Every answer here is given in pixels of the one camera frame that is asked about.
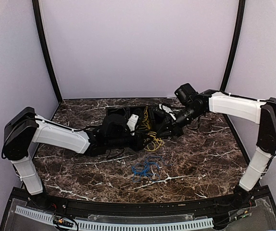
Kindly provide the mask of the black three-compartment bin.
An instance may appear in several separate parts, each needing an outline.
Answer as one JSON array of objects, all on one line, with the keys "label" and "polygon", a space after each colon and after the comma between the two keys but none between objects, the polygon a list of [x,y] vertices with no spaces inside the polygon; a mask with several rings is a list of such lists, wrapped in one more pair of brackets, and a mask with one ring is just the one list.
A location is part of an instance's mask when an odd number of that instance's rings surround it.
[{"label": "black three-compartment bin", "polygon": [[125,106],[113,107],[106,110],[106,115],[117,114],[121,115],[126,121],[129,120],[132,114],[139,116],[136,129],[139,131],[152,131],[158,135],[166,132],[166,122],[170,115],[165,112],[160,112],[156,108],[158,104],[154,105],[140,105],[140,106]]}]

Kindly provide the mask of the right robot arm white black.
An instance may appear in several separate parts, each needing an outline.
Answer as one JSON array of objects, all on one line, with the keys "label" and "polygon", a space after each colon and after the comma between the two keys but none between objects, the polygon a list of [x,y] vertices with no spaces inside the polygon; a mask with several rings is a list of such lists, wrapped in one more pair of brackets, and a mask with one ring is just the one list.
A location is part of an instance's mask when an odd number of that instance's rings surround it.
[{"label": "right robot arm white black", "polygon": [[172,135],[180,136],[183,127],[206,113],[234,116],[259,125],[255,153],[238,183],[242,190],[229,199],[234,209],[241,208],[248,201],[245,191],[254,188],[276,157],[276,99],[253,99],[217,90],[198,93],[189,83],[181,85],[175,95],[184,108],[167,126]]}]

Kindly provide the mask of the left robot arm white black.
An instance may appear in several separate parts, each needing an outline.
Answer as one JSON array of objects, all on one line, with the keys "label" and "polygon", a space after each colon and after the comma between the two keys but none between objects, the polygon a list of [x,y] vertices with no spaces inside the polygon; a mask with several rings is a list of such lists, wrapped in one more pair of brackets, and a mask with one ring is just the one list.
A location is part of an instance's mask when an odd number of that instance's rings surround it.
[{"label": "left robot arm white black", "polygon": [[47,210],[52,206],[52,199],[44,193],[43,183],[29,156],[31,143],[48,144],[92,157],[112,149],[140,151],[147,145],[148,135],[138,129],[138,121],[136,114],[129,119],[111,114],[99,126],[74,129],[47,120],[37,115],[34,108],[26,107],[5,126],[1,157],[10,160],[33,196],[33,202]]}]

